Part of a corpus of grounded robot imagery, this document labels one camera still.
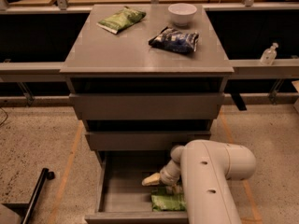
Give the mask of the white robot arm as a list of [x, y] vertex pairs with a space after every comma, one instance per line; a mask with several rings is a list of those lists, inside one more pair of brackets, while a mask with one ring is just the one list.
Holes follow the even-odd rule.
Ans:
[[171, 160], [143, 179], [144, 186], [182, 182], [189, 224], [242, 224], [229, 180], [250, 178], [256, 158], [246, 147], [210, 140], [175, 146]]

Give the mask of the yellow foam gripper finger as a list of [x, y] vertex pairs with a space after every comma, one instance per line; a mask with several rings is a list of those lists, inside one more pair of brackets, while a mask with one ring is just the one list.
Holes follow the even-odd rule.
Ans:
[[160, 183], [160, 174], [154, 173], [142, 180], [143, 186], [156, 186]]
[[181, 194], [183, 192], [181, 185], [166, 186], [165, 188], [167, 194]]

